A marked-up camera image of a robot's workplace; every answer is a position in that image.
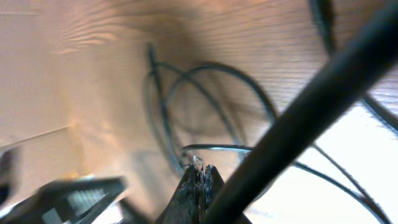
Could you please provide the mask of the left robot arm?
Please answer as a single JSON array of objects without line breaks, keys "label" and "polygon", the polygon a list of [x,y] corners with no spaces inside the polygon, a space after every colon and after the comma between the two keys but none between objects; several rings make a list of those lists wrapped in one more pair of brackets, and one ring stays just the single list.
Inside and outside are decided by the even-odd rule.
[{"label": "left robot arm", "polygon": [[[1,153],[1,206],[16,193],[16,149]],[[125,189],[123,177],[56,180],[18,202],[1,223],[94,223]],[[118,204],[121,221],[111,223],[151,223],[126,198]]]}]

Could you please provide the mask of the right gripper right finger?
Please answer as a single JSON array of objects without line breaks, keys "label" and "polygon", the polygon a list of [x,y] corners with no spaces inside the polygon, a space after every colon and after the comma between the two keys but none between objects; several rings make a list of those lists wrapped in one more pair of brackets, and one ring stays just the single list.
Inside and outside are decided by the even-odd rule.
[{"label": "right gripper right finger", "polygon": [[203,183],[203,216],[202,223],[206,224],[251,224],[252,222],[242,210],[231,208],[229,202],[234,203],[224,192],[224,180],[214,165],[205,167]]}]

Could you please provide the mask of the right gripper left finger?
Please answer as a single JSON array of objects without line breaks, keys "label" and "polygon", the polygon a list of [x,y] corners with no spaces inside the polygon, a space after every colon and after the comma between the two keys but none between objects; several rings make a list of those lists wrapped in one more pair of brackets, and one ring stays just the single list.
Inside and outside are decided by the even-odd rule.
[{"label": "right gripper left finger", "polygon": [[199,224],[201,193],[201,172],[193,164],[189,164],[172,198],[155,220],[155,223]]}]

